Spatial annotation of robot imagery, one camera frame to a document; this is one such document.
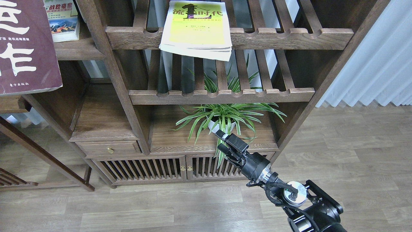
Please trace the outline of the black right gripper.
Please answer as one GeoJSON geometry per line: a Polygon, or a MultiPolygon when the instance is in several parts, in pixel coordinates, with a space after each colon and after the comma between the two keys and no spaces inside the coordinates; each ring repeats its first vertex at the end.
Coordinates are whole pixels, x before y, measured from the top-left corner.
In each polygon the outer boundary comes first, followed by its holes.
{"type": "Polygon", "coordinates": [[[254,184],[266,184],[271,177],[270,162],[261,154],[250,154],[249,145],[235,134],[228,135],[218,130],[215,135],[223,142],[218,149],[225,154],[226,159],[254,184]]]}

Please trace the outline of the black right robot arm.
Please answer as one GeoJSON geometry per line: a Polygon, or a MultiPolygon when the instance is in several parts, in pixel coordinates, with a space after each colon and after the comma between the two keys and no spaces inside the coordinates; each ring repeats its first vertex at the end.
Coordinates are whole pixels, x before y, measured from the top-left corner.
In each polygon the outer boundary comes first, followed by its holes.
{"type": "Polygon", "coordinates": [[[311,180],[305,184],[296,181],[286,183],[278,173],[271,171],[269,160],[257,152],[250,154],[248,145],[235,134],[217,130],[215,135],[223,141],[218,149],[249,179],[246,186],[263,188],[269,201],[285,211],[292,231],[345,231],[340,223],[343,207],[311,180]]]}

